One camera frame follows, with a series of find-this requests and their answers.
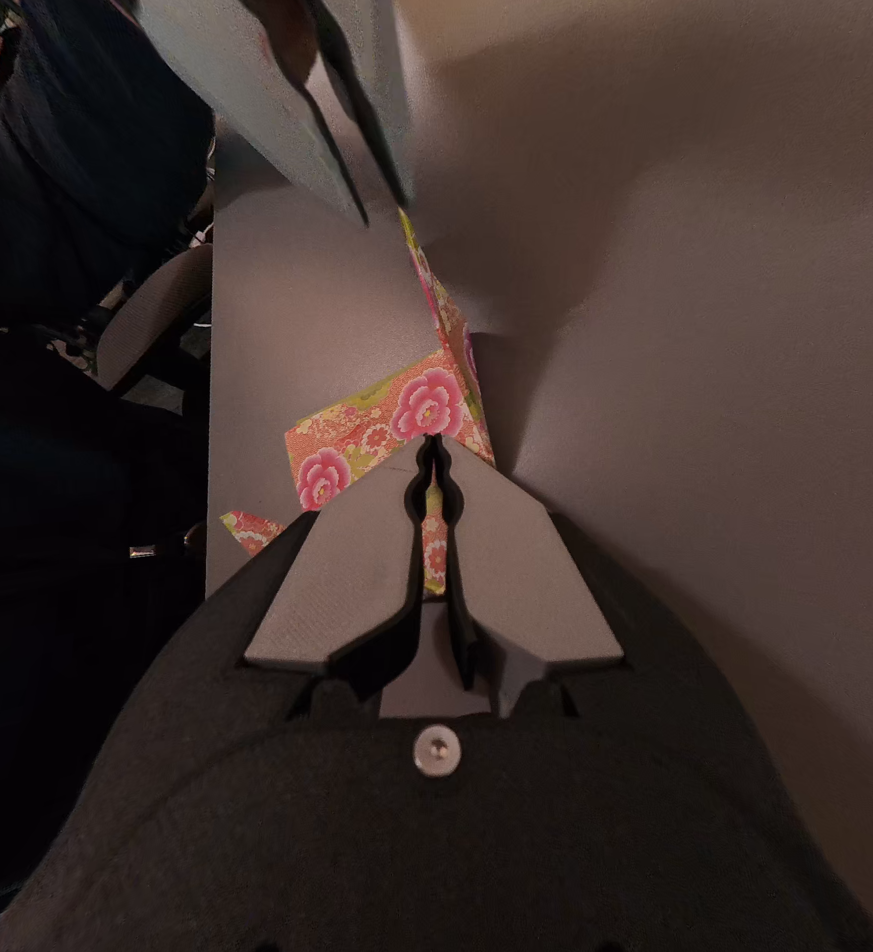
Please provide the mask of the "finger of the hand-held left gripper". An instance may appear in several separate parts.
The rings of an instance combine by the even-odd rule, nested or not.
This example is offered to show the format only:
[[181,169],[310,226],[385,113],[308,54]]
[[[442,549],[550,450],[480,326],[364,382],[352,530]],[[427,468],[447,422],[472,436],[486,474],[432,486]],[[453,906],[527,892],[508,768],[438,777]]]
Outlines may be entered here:
[[410,115],[391,1],[309,1],[335,95],[398,208],[414,197]]
[[173,71],[289,182],[362,225],[356,193],[320,109],[266,47],[237,1],[140,1],[138,24]]

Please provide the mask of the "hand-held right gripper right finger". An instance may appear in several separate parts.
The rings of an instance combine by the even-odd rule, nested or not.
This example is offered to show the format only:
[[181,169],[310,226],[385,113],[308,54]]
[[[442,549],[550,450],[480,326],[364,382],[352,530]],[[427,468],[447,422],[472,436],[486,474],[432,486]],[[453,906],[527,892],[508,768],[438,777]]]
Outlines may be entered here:
[[546,506],[451,440],[433,442],[463,684],[508,718],[530,684],[619,663],[624,650]]

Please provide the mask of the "person's dark clothed torso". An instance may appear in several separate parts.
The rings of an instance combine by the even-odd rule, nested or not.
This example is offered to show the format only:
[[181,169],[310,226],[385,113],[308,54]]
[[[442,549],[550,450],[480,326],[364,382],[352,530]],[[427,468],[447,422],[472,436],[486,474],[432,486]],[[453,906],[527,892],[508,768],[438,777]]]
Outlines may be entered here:
[[22,2],[0,92],[0,909],[196,579],[129,549],[202,521],[207,448],[31,336],[67,329],[204,190],[212,113],[130,2]]

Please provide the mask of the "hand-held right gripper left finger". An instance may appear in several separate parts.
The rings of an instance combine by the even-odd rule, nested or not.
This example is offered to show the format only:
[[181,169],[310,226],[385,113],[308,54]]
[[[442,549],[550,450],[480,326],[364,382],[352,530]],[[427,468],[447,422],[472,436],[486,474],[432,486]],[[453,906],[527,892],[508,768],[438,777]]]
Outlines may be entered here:
[[360,701],[406,670],[419,644],[436,447],[412,440],[315,514],[246,663],[342,681]]

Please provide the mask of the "grey office chair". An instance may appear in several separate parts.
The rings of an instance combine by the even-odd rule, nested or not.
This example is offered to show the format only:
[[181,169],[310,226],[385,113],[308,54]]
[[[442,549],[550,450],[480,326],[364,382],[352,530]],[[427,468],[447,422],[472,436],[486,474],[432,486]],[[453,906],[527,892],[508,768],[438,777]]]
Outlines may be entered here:
[[169,259],[117,308],[99,306],[71,333],[45,331],[47,348],[97,384],[127,397],[147,378],[179,390],[184,406],[207,410],[211,355],[182,340],[211,317],[214,246],[198,244]]

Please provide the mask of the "floral origami paper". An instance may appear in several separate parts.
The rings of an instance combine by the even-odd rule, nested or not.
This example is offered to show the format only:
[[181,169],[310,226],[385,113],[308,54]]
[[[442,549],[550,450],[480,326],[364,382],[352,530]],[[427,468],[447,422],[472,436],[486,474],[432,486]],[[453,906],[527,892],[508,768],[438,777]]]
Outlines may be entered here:
[[410,578],[424,599],[446,593],[450,575],[444,494],[418,454],[450,444],[496,465],[466,318],[435,275],[404,208],[398,219],[430,312],[435,351],[358,392],[297,419],[284,433],[302,512],[328,512],[329,529],[352,530],[343,568],[392,543],[418,548]]

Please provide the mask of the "metal badge reel clip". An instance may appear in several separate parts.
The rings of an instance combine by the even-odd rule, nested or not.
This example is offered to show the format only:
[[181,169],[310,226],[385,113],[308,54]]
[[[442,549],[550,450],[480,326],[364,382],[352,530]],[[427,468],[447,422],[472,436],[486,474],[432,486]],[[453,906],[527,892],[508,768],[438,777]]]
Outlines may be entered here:
[[162,536],[158,541],[129,547],[129,558],[164,558],[204,562],[207,554],[208,525],[198,522],[188,530]]

